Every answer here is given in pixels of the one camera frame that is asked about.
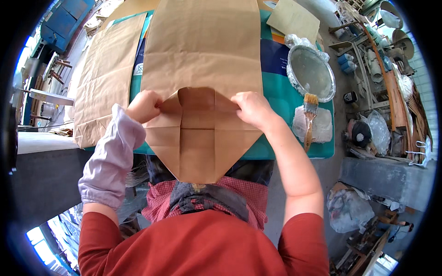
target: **bottle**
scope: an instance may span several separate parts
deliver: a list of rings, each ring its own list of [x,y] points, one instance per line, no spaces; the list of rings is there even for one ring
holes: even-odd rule
[[[356,70],[357,67],[358,67],[358,66],[357,66],[356,64],[354,64],[352,61],[349,61],[349,60],[348,60],[346,63],[344,63],[344,64],[341,65],[341,70],[342,70],[344,73],[348,74],[348,73],[351,73],[351,72],[353,72],[354,70]]]
[[[354,56],[349,55],[349,54],[343,54],[340,57],[338,57],[338,63],[340,65],[343,65],[347,61],[353,61],[353,60],[354,60]]]

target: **cardboard sheet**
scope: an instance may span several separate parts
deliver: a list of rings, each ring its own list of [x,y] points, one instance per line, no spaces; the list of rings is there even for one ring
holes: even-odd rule
[[[117,103],[129,104],[133,64],[146,14],[99,32],[85,58],[75,100],[74,141],[80,148],[95,146],[104,135]]]
[[[319,19],[294,0],[279,0],[267,20],[267,24],[283,34],[295,34],[307,38],[315,45],[319,30]]]
[[[145,127],[154,153],[180,181],[215,183],[262,134],[227,100],[263,92],[256,0],[161,0],[147,33],[144,89],[167,99]]]

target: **clutter pile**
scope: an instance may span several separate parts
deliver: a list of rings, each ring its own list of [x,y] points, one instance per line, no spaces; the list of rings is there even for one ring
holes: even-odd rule
[[[401,30],[402,18],[390,3],[380,4],[375,17],[380,15],[383,21],[374,26],[357,7],[353,1],[339,1],[336,8],[343,25],[329,28],[330,33],[343,29],[348,35],[330,47],[341,70],[354,75],[358,85],[357,91],[344,95],[347,112],[353,114],[343,134],[348,151],[362,159],[378,156],[426,166],[433,139],[412,78],[415,70],[408,64],[413,43]],[[378,32],[384,24],[395,28],[391,38]]]

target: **person's right hand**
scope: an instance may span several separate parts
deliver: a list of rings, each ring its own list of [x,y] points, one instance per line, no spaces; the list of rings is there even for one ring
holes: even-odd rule
[[[133,120],[143,124],[160,114],[163,99],[153,90],[138,93],[126,109],[126,114]]]
[[[246,123],[253,125],[262,132],[266,132],[275,120],[281,119],[270,107],[269,102],[262,94],[256,92],[240,92],[230,99],[239,105],[238,117]]]

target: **red shirt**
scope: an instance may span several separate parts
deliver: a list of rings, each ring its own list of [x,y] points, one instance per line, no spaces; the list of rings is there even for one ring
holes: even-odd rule
[[[283,227],[278,249],[223,212],[169,217],[127,240],[103,214],[84,214],[78,250],[87,275],[328,275],[324,221],[306,213]]]

